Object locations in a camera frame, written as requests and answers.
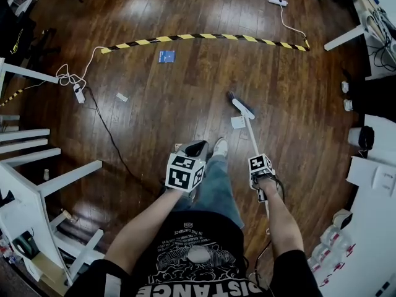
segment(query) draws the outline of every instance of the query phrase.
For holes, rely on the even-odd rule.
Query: black sleeve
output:
[[[121,291],[129,286],[130,276],[122,268],[109,260],[95,260],[68,289],[65,297],[104,296],[106,274],[121,279]]]
[[[275,260],[270,287],[275,296],[322,297],[305,253],[300,250],[283,253]]]

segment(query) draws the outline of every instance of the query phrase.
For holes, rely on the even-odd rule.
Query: blue card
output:
[[[174,51],[160,51],[158,62],[174,62]]]

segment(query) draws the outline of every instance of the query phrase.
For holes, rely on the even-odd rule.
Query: jeans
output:
[[[206,164],[205,178],[199,185],[197,200],[182,197],[172,211],[210,211],[224,215],[240,228],[244,223],[236,206],[227,174],[227,160],[223,155],[212,157]]]

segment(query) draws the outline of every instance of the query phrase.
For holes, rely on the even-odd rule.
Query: yellow and black caution tape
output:
[[[26,88],[17,90],[11,97],[9,97],[5,102],[3,102],[3,103],[0,105],[0,107],[5,106],[5,105],[6,105],[7,103],[9,103],[12,99],[14,99],[17,95],[19,95],[20,93],[24,92],[24,90],[26,90],[26,89],[28,89],[28,88],[30,88],[30,87],[26,87]]]
[[[304,39],[306,46],[300,46],[300,45],[294,45],[294,44],[285,43],[285,42],[276,42],[276,41],[264,40],[262,38],[254,38],[254,37],[250,37],[248,35],[231,35],[231,34],[215,34],[215,33],[213,33],[213,34],[180,34],[180,35],[171,35],[168,37],[149,38],[148,40],[137,40],[137,41],[132,41],[129,43],[123,43],[123,44],[118,44],[118,45],[114,45],[114,46],[107,47],[107,48],[102,48],[101,53],[106,54],[106,53],[110,53],[112,51],[116,51],[118,49],[120,50],[122,48],[130,48],[130,47],[137,46],[137,45],[147,45],[147,44],[178,41],[178,40],[190,40],[191,38],[206,38],[209,40],[217,39],[217,38],[226,38],[227,40],[242,40],[242,41],[249,41],[249,42],[255,42],[255,43],[264,43],[267,45],[280,46],[280,47],[290,48],[293,50],[299,50],[299,51],[304,51],[304,52],[308,52],[311,50],[306,38]]]

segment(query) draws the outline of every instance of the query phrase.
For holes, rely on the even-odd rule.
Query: hand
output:
[[[267,197],[278,193],[277,183],[268,177],[259,180],[259,187],[265,192]]]

